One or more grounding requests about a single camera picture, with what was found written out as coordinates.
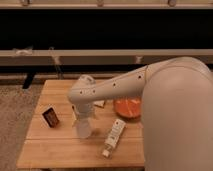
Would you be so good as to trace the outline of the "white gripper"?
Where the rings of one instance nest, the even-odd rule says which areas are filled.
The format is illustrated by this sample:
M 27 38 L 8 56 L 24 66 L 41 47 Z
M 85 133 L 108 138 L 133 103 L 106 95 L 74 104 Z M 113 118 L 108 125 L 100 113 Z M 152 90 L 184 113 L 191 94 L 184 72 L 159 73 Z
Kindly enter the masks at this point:
M 72 109 L 75 115 L 75 121 L 73 123 L 74 126 L 83 119 L 96 118 L 93 103 L 73 104 Z

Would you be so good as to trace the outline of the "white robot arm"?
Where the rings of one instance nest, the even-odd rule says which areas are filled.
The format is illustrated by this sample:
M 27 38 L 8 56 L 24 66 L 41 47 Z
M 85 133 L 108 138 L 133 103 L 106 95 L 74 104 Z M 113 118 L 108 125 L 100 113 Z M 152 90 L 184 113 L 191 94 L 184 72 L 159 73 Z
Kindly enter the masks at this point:
M 145 171 L 213 171 L 213 74 L 200 60 L 179 57 L 69 91 L 76 108 L 96 100 L 142 98 Z

